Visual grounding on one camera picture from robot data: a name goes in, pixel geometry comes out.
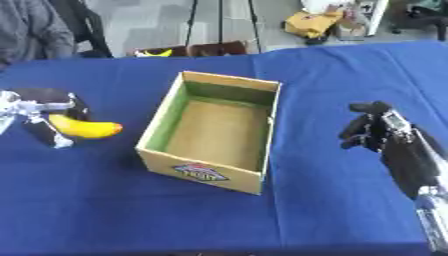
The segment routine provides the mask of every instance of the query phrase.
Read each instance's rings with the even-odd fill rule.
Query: open cardboard box
[[[280,84],[181,72],[136,149],[149,170],[260,194]]]

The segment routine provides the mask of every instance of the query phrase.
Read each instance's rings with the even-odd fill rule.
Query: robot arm
[[[340,134],[342,148],[381,154],[397,186],[415,202],[433,252],[448,255],[448,162],[436,140],[383,102],[351,104],[364,113]]]
[[[77,120],[88,119],[88,108],[73,93],[52,88],[17,88],[0,91],[0,135],[24,116],[23,126],[38,140],[54,148],[73,145],[43,114],[62,113]]]

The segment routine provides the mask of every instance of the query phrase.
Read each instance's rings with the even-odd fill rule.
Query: gray floor
[[[182,45],[185,42],[192,0],[87,0],[103,18],[106,38],[116,57],[138,48]],[[216,42],[217,0],[200,0],[191,43]],[[280,29],[280,22],[301,9],[299,0],[254,0],[264,51],[304,47],[303,40]],[[224,39],[249,41],[249,52],[256,52],[249,7],[246,0],[224,1]],[[409,30],[393,35],[387,18],[377,35],[363,42],[341,42],[331,38],[327,44],[396,42],[434,38],[429,29]]]

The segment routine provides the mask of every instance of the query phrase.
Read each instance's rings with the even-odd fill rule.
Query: banana
[[[168,49],[162,53],[159,54],[152,54],[148,50],[146,51],[135,51],[135,56],[137,57],[169,57],[173,54],[172,49]]]
[[[121,124],[111,122],[85,122],[64,115],[48,115],[50,123],[61,133],[86,139],[100,139],[119,133]]]

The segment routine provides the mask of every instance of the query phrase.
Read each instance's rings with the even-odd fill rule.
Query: blue tablecloth
[[[262,196],[146,171],[134,146],[183,70],[283,82]],[[413,204],[379,156],[341,150],[337,134],[356,116],[348,103],[383,100],[448,147],[447,71],[448,48],[430,41],[12,67],[0,88],[74,91],[124,131],[68,150],[46,148],[19,122],[2,135],[0,254],[427,255]]]

